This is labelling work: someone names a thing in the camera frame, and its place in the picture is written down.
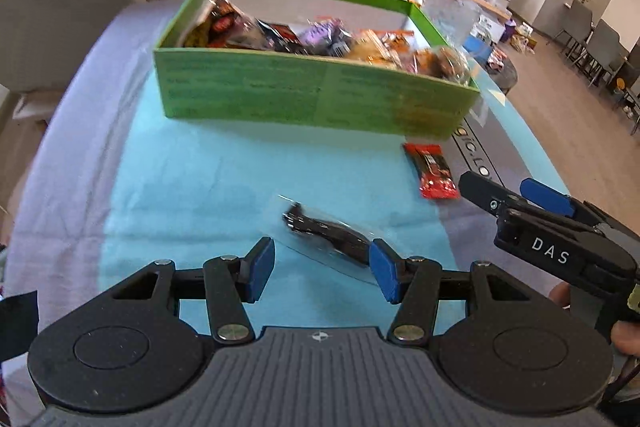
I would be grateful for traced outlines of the clear dark snack packet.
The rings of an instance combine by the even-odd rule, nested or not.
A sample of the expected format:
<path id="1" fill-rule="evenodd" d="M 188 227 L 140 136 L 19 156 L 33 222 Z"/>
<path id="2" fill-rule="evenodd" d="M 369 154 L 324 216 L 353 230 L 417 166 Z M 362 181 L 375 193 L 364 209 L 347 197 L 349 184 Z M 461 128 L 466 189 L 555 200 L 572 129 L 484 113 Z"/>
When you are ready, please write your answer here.
<path id="1" fill-rule="evenodd" d="M 262 217 L 265 234 L 276 242 L 346 277 L 375 285 L 369 265 L 374 230 L 283 195 L 273 196 Z"/>

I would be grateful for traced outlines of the purple snack packet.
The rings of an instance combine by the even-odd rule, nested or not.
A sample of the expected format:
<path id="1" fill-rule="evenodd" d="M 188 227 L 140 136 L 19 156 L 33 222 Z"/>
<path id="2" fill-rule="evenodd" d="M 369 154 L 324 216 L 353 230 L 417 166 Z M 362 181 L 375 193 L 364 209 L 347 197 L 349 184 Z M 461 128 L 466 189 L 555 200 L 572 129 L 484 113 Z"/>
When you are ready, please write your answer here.
<path id="1" fill-rule="evenodd" d="M 345 57 L 352 49 L 352 34 L 338 18 L 317 20 L 298 35 L 308 54 Z"/>

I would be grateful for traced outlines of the black red snack packet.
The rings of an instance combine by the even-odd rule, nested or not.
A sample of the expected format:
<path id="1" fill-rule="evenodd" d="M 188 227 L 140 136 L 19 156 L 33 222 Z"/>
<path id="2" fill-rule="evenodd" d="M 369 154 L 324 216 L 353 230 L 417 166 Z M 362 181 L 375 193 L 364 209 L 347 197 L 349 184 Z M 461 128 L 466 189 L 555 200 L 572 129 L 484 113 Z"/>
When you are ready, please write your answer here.
<path id="1" fill-rule="evenodd" d="M 256 20 L 256 23 L 268 42 L 268 46 L 274 52 L 308 55 L 306 46 L 299 41 L 290 26 L 267 23 L 264 20 Z"/>

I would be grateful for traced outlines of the red snack bar packet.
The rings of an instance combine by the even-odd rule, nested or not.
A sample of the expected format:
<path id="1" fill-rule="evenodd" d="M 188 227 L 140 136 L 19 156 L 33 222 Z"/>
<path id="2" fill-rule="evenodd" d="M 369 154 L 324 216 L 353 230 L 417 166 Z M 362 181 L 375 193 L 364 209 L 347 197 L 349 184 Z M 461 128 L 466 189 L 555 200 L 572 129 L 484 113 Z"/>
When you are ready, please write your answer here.
<path id="1" fill-rule="evenodd" d="M 457 199 L 460 192 L 442 148 L 436 144 L 402 144 L 418 176 L 420 194 L 426 199 Z"/>

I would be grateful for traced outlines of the teal table mat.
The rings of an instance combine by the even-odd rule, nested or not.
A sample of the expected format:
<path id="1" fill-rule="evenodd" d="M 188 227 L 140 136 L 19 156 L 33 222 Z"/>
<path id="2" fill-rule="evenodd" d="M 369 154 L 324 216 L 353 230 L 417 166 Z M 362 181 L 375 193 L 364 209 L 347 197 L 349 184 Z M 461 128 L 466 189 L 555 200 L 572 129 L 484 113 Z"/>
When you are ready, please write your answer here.
<path id="1" fill-rule="evenodd" d="M 394 309 L 372 284 L 288 247 L 274 231 L 282 200 L 370 231 L 398 253 L 456 262 L 439 211 L 422 198 L 396 135 L 169 119 L 146 78 L 104 225 L 99 285 L 109 288 L 156 259 L 181 269 L 276 242 L 276 266 L 255 327 L 387 327 Z"/>

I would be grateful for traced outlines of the lavender table cloth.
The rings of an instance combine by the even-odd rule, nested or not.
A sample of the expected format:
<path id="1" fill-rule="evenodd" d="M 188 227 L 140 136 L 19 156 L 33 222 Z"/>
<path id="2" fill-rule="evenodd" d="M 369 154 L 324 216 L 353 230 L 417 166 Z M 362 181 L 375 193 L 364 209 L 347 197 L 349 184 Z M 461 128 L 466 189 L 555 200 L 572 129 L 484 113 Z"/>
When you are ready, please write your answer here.
<path id="1" fill-rule="evenodd" d="M 146 78 L 155 77 L 152 46 L 177 13 L 173 1 L 123 10 L 89 52 L 58 106 L 24 188 L 9 246 L 6 291 L 35 291 L 39 324 L 48 327 L 101 291 L 99 262 L 104 225 L 125 142 Z M 494 222 L 469 202 L 436 204 L 454 269 L 477 259 L 499 265 L 546 293 L 555 278 L 492 243 Z M 218 355 L 213 384 L 226 407 L 264 417 L 284 404 L 314 416 L 362 403 L 375 410 L 386 399 L 416 401 L 417 387 L 401 381 L 423 359 L 398 352 L 390 366 L 354 359 L 349 347 L 314 334 L 341 327 L 266 325 L 253 349 Z M 386 378 L 398 381 L 387 387 Z"/>

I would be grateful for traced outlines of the green cardboard box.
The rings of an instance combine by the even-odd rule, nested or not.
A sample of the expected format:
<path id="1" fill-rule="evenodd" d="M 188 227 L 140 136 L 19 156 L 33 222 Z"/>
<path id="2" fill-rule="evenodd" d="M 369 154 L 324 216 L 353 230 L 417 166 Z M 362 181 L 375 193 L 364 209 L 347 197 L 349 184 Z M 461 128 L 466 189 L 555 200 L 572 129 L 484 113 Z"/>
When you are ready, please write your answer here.
<path id="1" fill-rule="evenodd" d="M 315 15 L 355 27 L 411 27 L 420 42 L 444 39 L 404 0 L 230 0 L 267 22 Z M 446 138 L 480 97 L 465 86 L 337 57 L 229 48 L 187 48 L 186 34 L 213 0 L 186 0 L 153 51 L 169 118 L 229 119 Z"/>

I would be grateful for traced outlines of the black yellow snack bag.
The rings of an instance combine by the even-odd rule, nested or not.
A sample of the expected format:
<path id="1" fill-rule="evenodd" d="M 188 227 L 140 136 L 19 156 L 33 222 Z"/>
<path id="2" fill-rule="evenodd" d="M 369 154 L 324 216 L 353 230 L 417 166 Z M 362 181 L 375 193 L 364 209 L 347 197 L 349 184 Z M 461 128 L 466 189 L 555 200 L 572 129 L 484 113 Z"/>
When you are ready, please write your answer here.
<path id="1" fill-rule="evenodd" d="M 264 50 L 267 38 L 254 17 L 229 0 L 208 0 L 207 10 L 183 39 L 184 48 Z"/>

